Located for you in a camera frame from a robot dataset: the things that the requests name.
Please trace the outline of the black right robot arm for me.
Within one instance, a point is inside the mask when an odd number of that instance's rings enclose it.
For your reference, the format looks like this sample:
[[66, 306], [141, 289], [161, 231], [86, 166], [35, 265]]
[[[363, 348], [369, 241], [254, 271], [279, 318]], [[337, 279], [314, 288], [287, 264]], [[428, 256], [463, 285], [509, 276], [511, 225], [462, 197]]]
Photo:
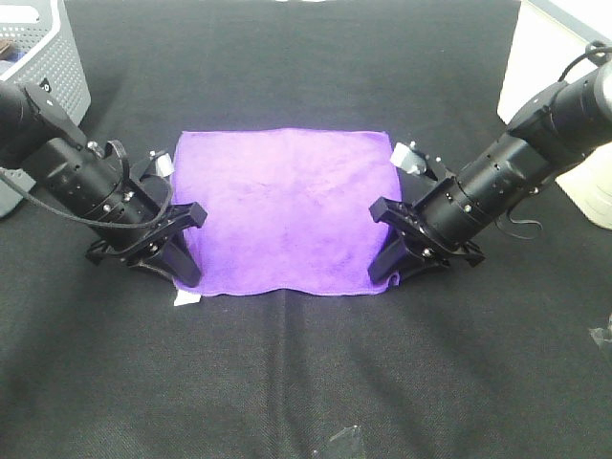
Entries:
[[208, 220], [184, 233], [195, 269], [177, 286], [372, 295], [453, 258], [477, 264], [478, 232], [610, 141], [604, 77], [552, 84], [459, 172], [427, 164], [431, 190], [407, 203], [391, 162], [420, 156], [384, 132], [186, 131], [174, 198], [205, 205]]

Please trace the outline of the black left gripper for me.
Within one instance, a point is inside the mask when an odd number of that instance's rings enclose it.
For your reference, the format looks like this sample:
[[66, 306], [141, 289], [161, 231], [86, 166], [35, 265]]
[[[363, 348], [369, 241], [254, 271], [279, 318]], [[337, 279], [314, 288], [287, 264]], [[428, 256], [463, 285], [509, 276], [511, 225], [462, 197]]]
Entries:
[[86, 257], [98, 264], [117, 258], [128, 267], [151, 271], [189, 287], [202, 272], [192, 258], [183, 230], [200, 228], [207, 212], [196, 202], [172, 205], [172, 186], [166, 178], [135, 176], [130, 166], [114, 168], [106, 162], [85, 167], [85, 213], [99, 236]]

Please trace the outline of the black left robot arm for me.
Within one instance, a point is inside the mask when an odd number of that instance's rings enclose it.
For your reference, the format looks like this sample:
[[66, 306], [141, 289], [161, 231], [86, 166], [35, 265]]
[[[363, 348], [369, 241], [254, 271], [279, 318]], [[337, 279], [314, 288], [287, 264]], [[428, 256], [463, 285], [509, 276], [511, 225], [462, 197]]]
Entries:
[[35, 205], [30, 192], [10, 180], [23, 170], [61, 205], [49, 211], [98, 235], [85, 253], [94, 264], [115, 258], [187, 287], [201, 278], [184, 230], [207, 218], [197, 203], [173, 203], [169, 155], [151, 151], [135, 164], [118, 140], [88, 139], [49, 93], [33, 83], [1, 85], [1, 179]]

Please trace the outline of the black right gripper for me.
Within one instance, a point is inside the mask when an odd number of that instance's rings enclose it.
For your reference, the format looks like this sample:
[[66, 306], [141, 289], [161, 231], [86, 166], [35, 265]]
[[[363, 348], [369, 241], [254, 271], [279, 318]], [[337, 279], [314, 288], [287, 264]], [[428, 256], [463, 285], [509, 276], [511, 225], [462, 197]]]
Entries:
[[428, 171], [426, 193], [411, 202], [378, 198], [369, 213], [394, 237], [368, 267], [373, 283], [396, 274], [401, 280], [447, 268], [454, 259], [474, 267], [485, 255], [473, 237], [486, 226], [486, 178], [471, 167], [458, 173]]

